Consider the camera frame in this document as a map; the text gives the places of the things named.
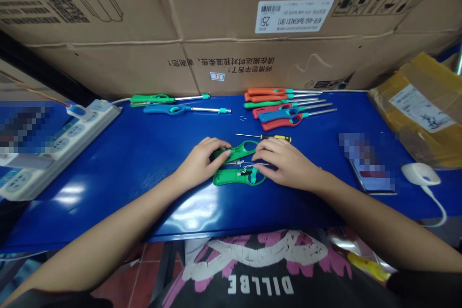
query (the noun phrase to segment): phone screen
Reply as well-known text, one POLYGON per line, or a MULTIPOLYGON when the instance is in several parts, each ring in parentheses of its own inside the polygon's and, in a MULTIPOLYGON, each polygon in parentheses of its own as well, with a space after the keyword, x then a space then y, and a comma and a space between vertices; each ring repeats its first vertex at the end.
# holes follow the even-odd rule
POLYGON ((394 179, 380 163, 378 153, 364 133, 339 134, 340 148, 352 168, 359 186, 370 195, 396 195, 394 179))

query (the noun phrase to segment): left hand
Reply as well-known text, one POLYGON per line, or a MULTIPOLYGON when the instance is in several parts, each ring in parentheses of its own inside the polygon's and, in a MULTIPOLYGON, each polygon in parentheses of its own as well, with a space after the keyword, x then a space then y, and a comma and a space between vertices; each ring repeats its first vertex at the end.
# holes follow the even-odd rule
POLYGON ((213 176, 226 159, 228 159, 231 151, 221 153, 212 162, 209 159, 210 155, 215 150, 225 150, 231 147, 228 142, 219 140, 218 138, 206 137, 193 148, 172 176, 175 177, 178 183, 184 184, 187 190, 192 189, 213 176))

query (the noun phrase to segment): white power strip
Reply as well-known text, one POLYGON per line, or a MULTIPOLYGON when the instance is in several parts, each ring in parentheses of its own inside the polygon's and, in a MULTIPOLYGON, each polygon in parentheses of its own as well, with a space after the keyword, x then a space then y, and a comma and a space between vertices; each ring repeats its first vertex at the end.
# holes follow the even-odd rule
POLYGON ((40 193, 120 114, 120 107, 105 100, 95 100, 87 109, 93 112, 88 121, 79 120, 54 142, 52 153, 40 154, 54 159, 45 170, 13 169, 2 181, 0 195, 10 201, 30 201, 40 193))

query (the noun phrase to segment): blue work surface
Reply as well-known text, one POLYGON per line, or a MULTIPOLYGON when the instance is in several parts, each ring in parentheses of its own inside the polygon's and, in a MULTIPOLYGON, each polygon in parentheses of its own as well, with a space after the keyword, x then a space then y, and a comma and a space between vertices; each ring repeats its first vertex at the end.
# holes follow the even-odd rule
MULTIPOLYGON (((439 217, 432 200, 401 174, 399 167, 413 159, 394 140, 366 94, 324 93, 323 98, 333 102, 338 111, 269 133, 291 136, 293 145, 314 164, 354 187, 358 185, 337 136, 340 132, 365 133, 399 189, 396 196, 375 198, 412 219, 439 217)), ((242 96, 190 102, 196 107, 230 108, 232 113, 187 112, 180 116, 147 115, 142 108, 121 103, 122 114, 30 203, 3 251, 61 248, 170 175, 204 137, 218 137, 236 146, 252 138, 235 133, 261 134, 260 122, 243 103, 242 96)), ((448 216, 462 215, 461 172, 440 171, 439 175, 442 184, 432 191, 448 216)), ((216 187, 210 179, 178 199, 147 239, 156 242, 343 224, 324 201, 308 192, 278 186, 271 180, 255 187, 216 187)))

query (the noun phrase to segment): yellow object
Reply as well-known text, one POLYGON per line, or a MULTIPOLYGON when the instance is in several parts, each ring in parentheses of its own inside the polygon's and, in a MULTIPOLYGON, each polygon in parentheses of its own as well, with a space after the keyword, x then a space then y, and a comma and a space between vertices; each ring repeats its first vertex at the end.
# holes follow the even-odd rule
POLYGON ((368 97, 417 162, 462 168, 462 78, 425 53, 368 97))
POLYGON ((385 270, 378 263, 366 260, 363 257, 360 257, 354 253, 348 253, 346 257, 352 265, 359 268, 363 272, 369 273, 375 279, 386 282, 390 278, 390 273, 385 272, 385 270))
POLYGON ((292 138, 291 138, 291 137, 289 137, 289 136, 283 136, 283 135, 274 135, 273 137, 274 137, 274 138, 282 138, 283 140, 287 140, 287 141, 289 141, 289 143, 290 143, 290 142, 292 142, 292 138))

